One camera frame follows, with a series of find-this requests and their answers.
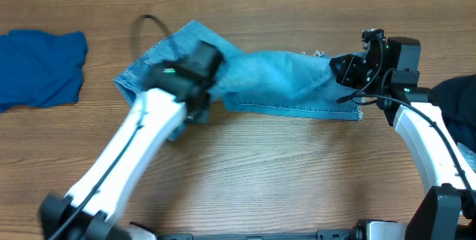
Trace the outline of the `light blue denim jeans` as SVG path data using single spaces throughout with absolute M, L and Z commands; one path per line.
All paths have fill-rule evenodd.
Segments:
M 176 58 L 171 43 L 189 55 L 204 41 L 217 46 L 225 58 L 211 88 L 212 101 L 227 111 L 244 111 L 313 119 L 361 120 L 361 108 L 337 99 L 351 88 L 337 83 L 325 53 L 308 56 L 286 51 L 246 53 L 201 22 L 193 20 L 172 36 L 153 45 L 114 79 L 128 104 L 144 89 L 152 66 Z

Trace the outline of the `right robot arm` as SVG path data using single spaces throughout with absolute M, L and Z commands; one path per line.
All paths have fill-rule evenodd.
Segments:
M 429 88 L 418 85 L 421 45 L 408 37 L 363 31 L 364 54 L 331 59 L 337 83 L 354 88 L 338 103 L 376 104 L 407 145 L 425 197 L 407 223 L 364 219 L 347 230 L 325 230 L 317 239 L 474 239 L 475 172 L 451 139 Z

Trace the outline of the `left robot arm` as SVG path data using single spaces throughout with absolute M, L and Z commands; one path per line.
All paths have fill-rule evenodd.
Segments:
M 44 237 L 156 239 L 150 229 L 121 227 L 120 220 L 166 139 L 186 120 L 198 120 L 208 110 L 208 91 L 223 60 L 217 47 L 200 42 L 190 55 L 152 66 L 144 91 L 89 171 L 64 198 L 50 194 L 40 205 Z

